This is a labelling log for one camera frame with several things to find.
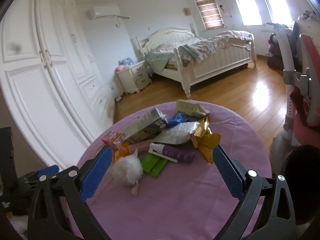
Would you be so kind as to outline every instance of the blue gripper pad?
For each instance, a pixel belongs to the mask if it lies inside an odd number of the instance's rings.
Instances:
[[[112,149],[106,147],[96,158],[95,163],[81,181],[80,196],[85,202],[93,197],[103,176],[106,174],[112,162]]]
[[[244,180],[238,174],[233,163],[230,161],[229,157],[220,145],[217,145],[213,148],[212,158],[231,195],[237,198],[239,201],[242,201],[245,194]]]
[[[37,178],[39,179],[42,175],[52,176],[54,174],[57,174],[59,172],[58,165],[53,165],[47,168],[44,168],[42,170],[38,171]]]

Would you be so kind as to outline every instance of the white bed frame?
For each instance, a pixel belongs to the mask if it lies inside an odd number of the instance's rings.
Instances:
[[[148,42],[144,46],[141,46],[137,37],[136,39],[140,51],[145,57],[159,45],[186,41],[195,37],[196,35],[187,31],[187,28],[166,28],[148,37]],[[217,52],[211,53],[200,63],[190,63],[187,67],[183,67],[177,49],[174,50],[174,53],[176,57],[174,65],[177,70],[165,68],[162,72],[154,71],[154,73],[180,82],[187,98],[191,97],[190,87],[194,84],[251,61],[256,66],[253,42],[247,44],[247,42],[238,39],[230,39],[225,48],[218,49]]]

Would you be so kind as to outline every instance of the pink tablecloth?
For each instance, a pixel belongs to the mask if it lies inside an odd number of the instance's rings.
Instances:
[[[271,178],[268,153],[258,134],[238,114],[210,103],[199,102],[211,111],[212,132],[221,134],[220,145],[245,168]],[[175,102],[157,105],[169,119]],[[108,131],[121,131],[150,108],[132,114]],[[84,153],[78,166],[102,148],[101,135]],[[95,196],[87,201],[90,209],[113,240],[212,240],[226,223],[238,200],[233,198],[216,166],[200,153],[191,164],[168,163],[158,178],[145,174],[138,195],[120,186],[107,173]],[[250,233],[261,208],[261,200],[245,232]],[[80,232],[71,219],[74,232]]]

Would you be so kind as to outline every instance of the blanket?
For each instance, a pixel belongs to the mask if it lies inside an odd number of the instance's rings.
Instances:
[[[230,39],[249,43],[254,37],[252,33],[245,31],[225,31],[209,39],[197,37],[183,42],[164,44],[148,53],[146,61],[154,71],[162,72],[168,63],[175,61],[174,49],[177,49],[185,67],[195,61],[200,63],[219,48],[231,46],[232,44],[228,43]]]

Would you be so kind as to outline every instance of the pink tube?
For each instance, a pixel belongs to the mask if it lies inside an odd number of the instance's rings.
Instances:
[[[151,143],[152,143],[152,139],[151,140],[142,141],[142,142],[139,142],[139,143],[135,143],[135,144],[130,144],[128,149],[129,149],[130,154],[132,154],[135,151],[136,148],[138,149],[138,153],[146,152],[146,151],[149,150],[149,147],[150,147]]]

